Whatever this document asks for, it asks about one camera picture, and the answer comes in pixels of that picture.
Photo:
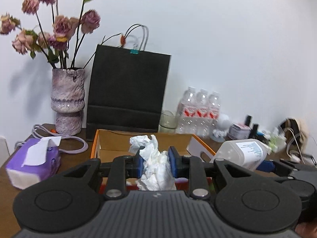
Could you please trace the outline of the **person right hand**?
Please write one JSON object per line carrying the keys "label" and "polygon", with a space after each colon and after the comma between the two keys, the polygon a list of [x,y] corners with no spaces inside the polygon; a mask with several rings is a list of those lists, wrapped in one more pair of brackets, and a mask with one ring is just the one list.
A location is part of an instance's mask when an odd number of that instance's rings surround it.
{"label": "person right hand", "polygon": [[317,223],[303,222],[296,226],[295,232],[303,238],[317,238]]}

